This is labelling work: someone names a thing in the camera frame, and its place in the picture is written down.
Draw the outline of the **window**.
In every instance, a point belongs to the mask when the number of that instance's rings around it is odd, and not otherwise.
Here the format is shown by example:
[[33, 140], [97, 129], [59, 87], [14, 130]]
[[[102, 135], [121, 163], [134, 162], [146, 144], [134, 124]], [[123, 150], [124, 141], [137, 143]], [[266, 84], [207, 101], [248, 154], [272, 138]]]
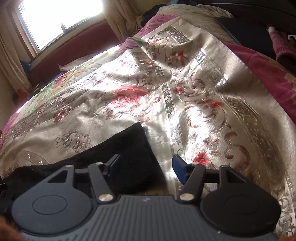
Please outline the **window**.
[[100, 15], [102, 1], [12, 1], [10, 15], [29, 55], [36, 57], [58, 38]]

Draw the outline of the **beige curtain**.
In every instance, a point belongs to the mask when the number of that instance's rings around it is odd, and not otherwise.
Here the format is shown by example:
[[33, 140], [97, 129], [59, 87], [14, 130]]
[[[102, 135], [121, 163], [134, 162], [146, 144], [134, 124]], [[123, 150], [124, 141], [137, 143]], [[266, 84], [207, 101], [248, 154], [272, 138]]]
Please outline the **beige curtain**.
[[142, 27], [142, 15], [153, 6], [167, 4], [159, 0], [105, 0], [103, 15], [119, 41], [124, 42], [136, 34]]
[[29, 93], [32, 88], [20, 63], [13, 42], [8, 34], [1, 32], [1, 71], [11, 87], [18, 92]]

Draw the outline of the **black pants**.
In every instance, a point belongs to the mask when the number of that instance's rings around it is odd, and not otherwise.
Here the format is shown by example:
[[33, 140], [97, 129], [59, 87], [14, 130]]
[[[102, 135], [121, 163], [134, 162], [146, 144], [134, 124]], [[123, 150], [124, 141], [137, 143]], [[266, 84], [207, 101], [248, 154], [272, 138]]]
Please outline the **black pants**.
[[147, 128], [135, 123], [101, 144], [55, 164], [16, 168], [2, 180], [6, 189], [1, 192], [1, 215], [11, 219], [15, 199], [62, 167], [71, 164], [83, 169], [96, 162], [106, 163], [115, 154], [121, 156], [119, 170], [107, 183], [116, 196], [165, 189], [164, 174], [146, 134]]

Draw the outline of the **maroon padded window bench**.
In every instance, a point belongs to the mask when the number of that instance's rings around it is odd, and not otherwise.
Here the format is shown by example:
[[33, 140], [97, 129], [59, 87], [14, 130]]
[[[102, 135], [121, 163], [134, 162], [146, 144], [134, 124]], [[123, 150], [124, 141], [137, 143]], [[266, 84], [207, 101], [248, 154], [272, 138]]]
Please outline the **maroon padded window bench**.
[[120, 41], [108, 22], [101, 21], [49, 53], [30, 70], [29, 82], [33, 87], [43, 82], [48, 83], [60, 73], [59, 66], [64, 66], [86, 55], [101, 53], [118, 44]]

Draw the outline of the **left beige curtain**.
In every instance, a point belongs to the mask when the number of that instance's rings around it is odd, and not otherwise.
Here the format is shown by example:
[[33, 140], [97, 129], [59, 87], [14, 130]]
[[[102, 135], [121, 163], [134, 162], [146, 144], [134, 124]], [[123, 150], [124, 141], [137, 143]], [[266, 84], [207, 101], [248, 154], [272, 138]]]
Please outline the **left beige curtain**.
[[1, 71], [11, 87], [18, 92], [29, 93], [32, 88], [20, 63], [13, 42], [8, 34], [1, 32]]

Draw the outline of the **dark wooden headboard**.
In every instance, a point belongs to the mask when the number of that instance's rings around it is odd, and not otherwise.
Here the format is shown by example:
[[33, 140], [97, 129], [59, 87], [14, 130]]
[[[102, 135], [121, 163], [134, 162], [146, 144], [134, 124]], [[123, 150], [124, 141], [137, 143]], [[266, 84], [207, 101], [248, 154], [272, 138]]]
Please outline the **dark wooden headboard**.
[[277, 53], [278, 62], [295, 74], [295, 1], [210, 1], [211, 5], [232, 13], [234, 17], [266, 26], [279, 32], [292, 53]]

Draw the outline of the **pink knitted glove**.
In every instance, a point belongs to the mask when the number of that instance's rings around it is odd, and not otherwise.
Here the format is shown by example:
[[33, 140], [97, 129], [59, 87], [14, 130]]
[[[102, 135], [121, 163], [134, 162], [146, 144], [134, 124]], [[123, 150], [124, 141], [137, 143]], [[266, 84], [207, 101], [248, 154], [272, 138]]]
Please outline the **pink knitted glove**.
[[295, 61], [295, 35], [279, 32], [273, 26], [268, 27], [268, 33], [273, 43], [276, 61], [280, 64], [288, 60]]

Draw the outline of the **floral satin bedspread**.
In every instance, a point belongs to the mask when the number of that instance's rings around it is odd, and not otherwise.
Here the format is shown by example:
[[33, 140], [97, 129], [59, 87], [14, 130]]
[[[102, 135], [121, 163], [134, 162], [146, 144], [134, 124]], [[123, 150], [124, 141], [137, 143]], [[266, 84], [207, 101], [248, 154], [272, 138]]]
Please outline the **floral satin bedspread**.
[[295, 234], [295, 71], [229, 43], [213, 6], [168, 6], [124, 43], [51, 81], [12, 115], [1, 136], [8, 201], [67, 162], [86, 164], [119, 142], [134, 153], [124, 192], [173, 194], [178, 154], [234, 168], [281, 207], [277, 236]]

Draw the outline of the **right beige curtain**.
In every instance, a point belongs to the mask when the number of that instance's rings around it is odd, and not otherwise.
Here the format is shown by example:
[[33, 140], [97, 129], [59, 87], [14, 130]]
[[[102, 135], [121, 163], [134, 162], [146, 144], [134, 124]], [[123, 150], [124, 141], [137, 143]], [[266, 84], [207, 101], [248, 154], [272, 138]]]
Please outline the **right beige curtain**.
[[136, 34], [142, 27], [142, 15], [153, 6], [167, 4], [159, 0], [105, 0], [103, 15], [119, 41], [124, 42]]

